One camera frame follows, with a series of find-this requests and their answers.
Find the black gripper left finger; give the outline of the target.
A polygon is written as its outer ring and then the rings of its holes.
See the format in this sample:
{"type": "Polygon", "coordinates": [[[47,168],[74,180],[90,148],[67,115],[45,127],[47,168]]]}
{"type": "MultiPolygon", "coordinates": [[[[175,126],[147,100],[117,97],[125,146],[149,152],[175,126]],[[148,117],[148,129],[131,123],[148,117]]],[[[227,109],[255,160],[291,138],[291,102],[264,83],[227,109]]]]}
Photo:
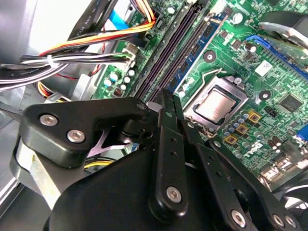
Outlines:
{"type": "Polygon", "coordinates": [[[51,211],[79,180],[137,152],[152,158],[148,207],[162,223],[188,211],[183,136],[174,95],[161,90],[154,111],[134,97],[45,103],[22,114],[12,174],[40,193],[51,211]]]}

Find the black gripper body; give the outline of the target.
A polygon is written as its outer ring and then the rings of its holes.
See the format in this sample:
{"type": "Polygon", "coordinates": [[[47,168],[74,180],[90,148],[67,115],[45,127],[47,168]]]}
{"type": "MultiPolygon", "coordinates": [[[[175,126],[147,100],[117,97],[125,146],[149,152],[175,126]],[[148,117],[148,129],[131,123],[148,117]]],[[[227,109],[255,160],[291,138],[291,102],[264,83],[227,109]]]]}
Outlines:
{"type": "Polygon", "coordinates": [[[186,166],[189,205],[179,220],[158,221],[148,207],[152,158],[137,152],[79,180],[57,200],[46,231],[212,231],[197,171],[186,166]]]}

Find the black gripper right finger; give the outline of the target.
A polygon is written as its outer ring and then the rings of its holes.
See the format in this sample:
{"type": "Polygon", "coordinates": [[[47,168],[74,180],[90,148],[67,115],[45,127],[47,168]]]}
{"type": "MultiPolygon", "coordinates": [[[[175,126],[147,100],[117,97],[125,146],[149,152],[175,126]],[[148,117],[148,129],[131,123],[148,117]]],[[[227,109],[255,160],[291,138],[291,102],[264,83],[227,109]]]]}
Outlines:
{"type": "Polygon", "coordinates": [[[176,116],[190,159],[205,183],[207,208],[216,231],[299,231],[300,223],[220,142],[202,140],[184,119],[178,96],[176,116]]]}

